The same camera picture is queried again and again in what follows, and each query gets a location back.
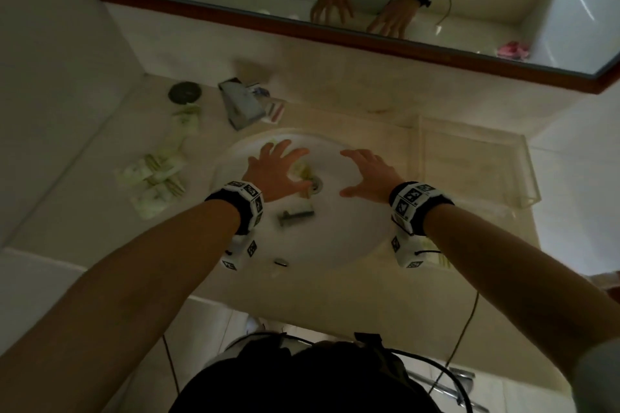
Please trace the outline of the white round sink basin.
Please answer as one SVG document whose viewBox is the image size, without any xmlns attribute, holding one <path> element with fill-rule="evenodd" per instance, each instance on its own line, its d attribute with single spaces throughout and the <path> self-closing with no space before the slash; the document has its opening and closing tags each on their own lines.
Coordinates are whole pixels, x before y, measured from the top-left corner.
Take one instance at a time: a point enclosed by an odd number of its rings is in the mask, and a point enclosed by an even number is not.
<svg viewBox="0 0 620 413">
<path fill-rule="evenodd" d="M 263 217 L 255 230 L 258 249 L 245 268 L 292 273 L 317 272 L 361 259 L 394 236 L 394 224 L 387 205 L 360 198 L 343 198 L 339 192 L 358 184 L 361 175 L 351 159 L 340 154 L 350 149 L 324 135 L 300 129 L 279 129 L 269 134 L 250 136 L 230 147 L 214 169 L 211 191 L 240 179 L 247 169 L 247 159 L 258 157 L 261 147 L 272 142 L 292 141 L 290 149 L 307 148 L 301 158 L 323 182 L 320 193 L 300 197 L 299 194 L 264 205 Z M 312 208 L 315 217 L 290 228 L 280 228 L 276 215 L 283 210 Z M 289 262 L 279 267 L 274 259 Z"/>
</svg>

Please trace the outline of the dark round dish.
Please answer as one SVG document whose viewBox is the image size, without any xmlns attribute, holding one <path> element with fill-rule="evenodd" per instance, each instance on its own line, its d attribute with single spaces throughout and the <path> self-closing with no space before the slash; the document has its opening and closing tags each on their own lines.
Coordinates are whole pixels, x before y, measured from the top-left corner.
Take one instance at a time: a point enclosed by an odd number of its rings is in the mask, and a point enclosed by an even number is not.
<svg viewBox="0 0 620 413">
<path fill-rule="evenodd" d="M 182 81 L 171 86 L 167 93 L 169 100 L 178 105 L 195 103 L 202 96 L 199 84 L 191 81 Z"/>
</svg>

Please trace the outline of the left wrist marker tracker band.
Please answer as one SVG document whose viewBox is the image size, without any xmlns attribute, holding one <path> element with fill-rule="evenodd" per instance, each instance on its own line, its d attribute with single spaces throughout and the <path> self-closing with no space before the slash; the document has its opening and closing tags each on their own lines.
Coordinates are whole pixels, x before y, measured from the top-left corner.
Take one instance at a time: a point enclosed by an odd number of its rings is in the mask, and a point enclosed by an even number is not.
<svg viewBox="0 0 620 413">
<path fill-rule="evenodd" d="M 205 200 L 223 200 L 239 211 L 239 228 L 220 261 L 225 268 L 240 271 L 258 249 L 255 229 L 263 217 L 262 192 L 250 182 L 231 181 L 211 193 Z"/>
</svg>

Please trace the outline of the right wrist marker tracker band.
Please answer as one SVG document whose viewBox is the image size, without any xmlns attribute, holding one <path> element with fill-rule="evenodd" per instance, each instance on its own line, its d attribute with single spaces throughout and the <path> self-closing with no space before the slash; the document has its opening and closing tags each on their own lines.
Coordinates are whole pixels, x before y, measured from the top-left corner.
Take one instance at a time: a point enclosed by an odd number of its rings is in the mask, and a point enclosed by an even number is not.
<svg viewBox="0 0 620 413">
<path fill-rule="evenodd" d="M 395 229 L 391 247 L 401 268 L 451 268 L 449 260 L 423 230 L 427 212 L 440 204 L 454 205 L 454 202 L 423 182 L 405 182 L 391 192 L 391 220 Z"/>
</svg>

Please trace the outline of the silver amenity box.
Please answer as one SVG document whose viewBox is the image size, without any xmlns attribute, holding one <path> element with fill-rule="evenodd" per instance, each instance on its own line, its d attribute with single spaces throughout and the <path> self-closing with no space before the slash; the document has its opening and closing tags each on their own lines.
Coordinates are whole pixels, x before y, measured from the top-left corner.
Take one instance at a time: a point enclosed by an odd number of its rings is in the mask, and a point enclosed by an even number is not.
<svg viewBox="0 0 620 413">
<path fill-rule="evenodd" d="M 270 92 L 253 83 L 249 86 L 238 78 L 231 78 L 218 84 L 228 121 L 235 131 L 240 131 L 258 122 L 267 115 L 262 98 Z"/>
</svg>

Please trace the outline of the pile of pale green packets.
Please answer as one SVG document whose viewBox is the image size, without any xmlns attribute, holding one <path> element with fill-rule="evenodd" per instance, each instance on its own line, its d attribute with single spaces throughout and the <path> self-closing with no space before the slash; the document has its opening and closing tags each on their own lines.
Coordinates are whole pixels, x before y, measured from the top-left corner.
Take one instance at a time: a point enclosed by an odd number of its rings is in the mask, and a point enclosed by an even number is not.
<svg viewBox="0 0 620 413">
<path fill-rule="evenodd" d="M 182 146 L 197 135 L 201 107 L 187 104 L 171 115 L 162 143 L 134 162 L 113 172 L 121 190 L 142 220 L 151 220 L 173 206 L 185 195 L 180 172 L 187 164 Z"/>
</svg>

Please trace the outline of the chrome rail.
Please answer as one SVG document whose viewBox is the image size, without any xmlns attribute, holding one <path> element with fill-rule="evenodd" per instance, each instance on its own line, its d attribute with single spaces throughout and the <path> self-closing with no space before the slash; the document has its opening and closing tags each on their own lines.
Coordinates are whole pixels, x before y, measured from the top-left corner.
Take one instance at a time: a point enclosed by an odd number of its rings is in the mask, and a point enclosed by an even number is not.
<svg viewBox="0 0 620 413">
<path fill-rule="evenodd" d="M 450 374 L 440 371 L 435 379 L 424 377 L 407 370 L 410 379 L 421 384 L 430 394 L 439 394 L 450 399 L 455 405 L 467 413 L 491 413 L 488 408 L 474 401 L 470 395 L 474 389 L 476 375 L 473 372 L 458 368 L 449 368 Z"/>
</svg>

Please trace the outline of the wrist marker tracker band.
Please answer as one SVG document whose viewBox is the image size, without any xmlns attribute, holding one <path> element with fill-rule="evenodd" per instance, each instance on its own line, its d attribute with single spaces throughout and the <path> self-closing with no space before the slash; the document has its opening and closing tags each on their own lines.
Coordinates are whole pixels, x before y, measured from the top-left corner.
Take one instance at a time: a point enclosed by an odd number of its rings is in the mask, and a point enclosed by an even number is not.
<svg viewBox="0 0 620 413">
<path fill-rule="evenodd" d="M 391 220 L 395 229 L 391 247 L 401 268 L 451 268 L 449 260 L 423 230 L 427 212 L 440 204 L 454 205 L 454 202 L 423 182 L 405 182 L 391 192 Z"/>
<path fill-rule="evenodd" d="M 239 228 L 220 261 L 225 268 L 240 271 L 258 249 L 255 229 L 263 217 L 262 192 L 250 182 L 231 181 L 211 193 L 205 200 L 223 200 L 239 211 Z"/>
</svg>

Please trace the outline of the person's right forearm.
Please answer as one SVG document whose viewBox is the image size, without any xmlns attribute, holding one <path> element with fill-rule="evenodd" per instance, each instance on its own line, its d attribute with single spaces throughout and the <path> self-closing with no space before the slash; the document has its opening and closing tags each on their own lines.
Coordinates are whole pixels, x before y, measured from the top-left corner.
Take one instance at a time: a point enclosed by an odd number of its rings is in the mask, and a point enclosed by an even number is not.
<svg viewBox="0 0 620 413">
<path fill-rule="evenodd" d="M 432 208 L 423 229 L 566 379 L 592 349 L 620 339 L 620 305 L 537 247 L 449 204 Z"/>
</svg>

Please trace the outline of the person's left hand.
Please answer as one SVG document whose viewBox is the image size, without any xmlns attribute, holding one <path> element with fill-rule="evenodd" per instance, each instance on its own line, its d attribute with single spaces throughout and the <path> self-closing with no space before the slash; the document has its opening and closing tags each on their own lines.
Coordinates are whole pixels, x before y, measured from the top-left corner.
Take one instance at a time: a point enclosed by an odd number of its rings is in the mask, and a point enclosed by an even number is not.
<svg viewBox="0 0 620 413">
<path fill-rule="evenodd" d="M 259 156 L 248 158 L 248 167 L 242 177 L 242 181 L 252 183 L 262 192 L 262 197 L 266 203 L 274 202 L 298 193 L 287 192 L 287 176 L 291 166 L 309 154 L 307 148 L 296 148 L 290 153 L 293 162 L 272 162 L 273 143 L 266 143 L 260 149 Z"/>
</svg>

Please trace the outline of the small red white packet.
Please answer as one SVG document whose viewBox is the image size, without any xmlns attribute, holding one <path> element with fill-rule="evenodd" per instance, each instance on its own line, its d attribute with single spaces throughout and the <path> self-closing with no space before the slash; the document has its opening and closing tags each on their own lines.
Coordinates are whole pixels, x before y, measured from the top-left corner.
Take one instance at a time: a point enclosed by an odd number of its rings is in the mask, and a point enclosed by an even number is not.
<svg viewBox="0 0 620 413">
<path fill-rule="evenodd" d="M 285 111 L 286 103 L 271 99 L 264 104 L 265 115 L 261 118 L 262 122 L 277 125 L 280 123 Z"/>
</svg>

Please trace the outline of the person's left forearm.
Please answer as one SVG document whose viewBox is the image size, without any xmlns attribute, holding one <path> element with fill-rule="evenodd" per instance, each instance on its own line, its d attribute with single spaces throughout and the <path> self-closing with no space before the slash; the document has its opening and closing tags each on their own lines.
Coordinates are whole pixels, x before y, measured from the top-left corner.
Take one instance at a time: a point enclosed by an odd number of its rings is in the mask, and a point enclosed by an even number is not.
<svg viewBox="0 0 620 413">
<path fill-rule="evenodd" d="M 240 221 L 231 204 L 205 201 L 97 262 L 0 356 L 0 413 L 101 413 Z"/>
</svg>

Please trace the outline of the clear acrylic tray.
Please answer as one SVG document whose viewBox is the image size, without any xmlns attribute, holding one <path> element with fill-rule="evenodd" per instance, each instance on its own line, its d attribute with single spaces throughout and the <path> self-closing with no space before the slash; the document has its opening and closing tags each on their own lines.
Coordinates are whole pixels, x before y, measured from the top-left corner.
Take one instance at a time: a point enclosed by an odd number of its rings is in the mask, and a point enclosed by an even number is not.
<svg viewBox="0 0 620 413">
<path fill-rule="evenodd" d="M 523 135 L 419 117 L 416 178 L 465 198 L 510 208 L 541 201 Z"/>
</svg>

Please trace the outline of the person's right hand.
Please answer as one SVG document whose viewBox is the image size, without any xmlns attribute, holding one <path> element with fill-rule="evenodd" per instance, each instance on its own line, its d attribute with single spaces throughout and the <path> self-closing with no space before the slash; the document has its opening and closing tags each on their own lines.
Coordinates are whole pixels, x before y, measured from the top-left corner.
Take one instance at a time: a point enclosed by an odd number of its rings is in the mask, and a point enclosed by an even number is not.
<svg viewBox="0 0 620 413">
<path fill-rule="evenodd" d="M 342 150 L 340 154 L 357 166 L 361 174 L 359 184 L 365 188 L 366 200 L 387 204 L 392 191 L 406 182 L 393 167 L 371 150 Z"/>
</svg>

